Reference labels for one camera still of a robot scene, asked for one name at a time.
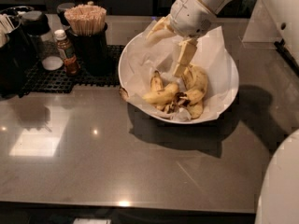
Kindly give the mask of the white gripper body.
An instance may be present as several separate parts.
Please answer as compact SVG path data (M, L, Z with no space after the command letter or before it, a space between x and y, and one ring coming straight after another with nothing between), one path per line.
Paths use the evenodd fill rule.
M199 0L176 0L170 9L170 25L178 35L193 38L217 27L216 16Z

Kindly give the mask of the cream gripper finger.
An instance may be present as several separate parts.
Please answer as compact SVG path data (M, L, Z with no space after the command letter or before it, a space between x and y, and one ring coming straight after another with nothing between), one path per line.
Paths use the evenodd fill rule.
M170 24L170 16L160 18L154 26L149 30L146 36L147 45L155 45L162 39L175 36L174 29Z
M180 77L189 63L191 62L195 52L197 51L197 40L194 38L184 39L176 45L175 58L174 58L174 71L175 77Z

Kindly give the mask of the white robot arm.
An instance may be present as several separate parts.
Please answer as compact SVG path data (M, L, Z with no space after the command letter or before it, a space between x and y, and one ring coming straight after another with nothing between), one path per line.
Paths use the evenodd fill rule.
M236 100L217 120L159 124L162 146L198 149L167 172L164 224L298 224L298 66L274 51L243 51ZM196 169L190 167L195 163Z

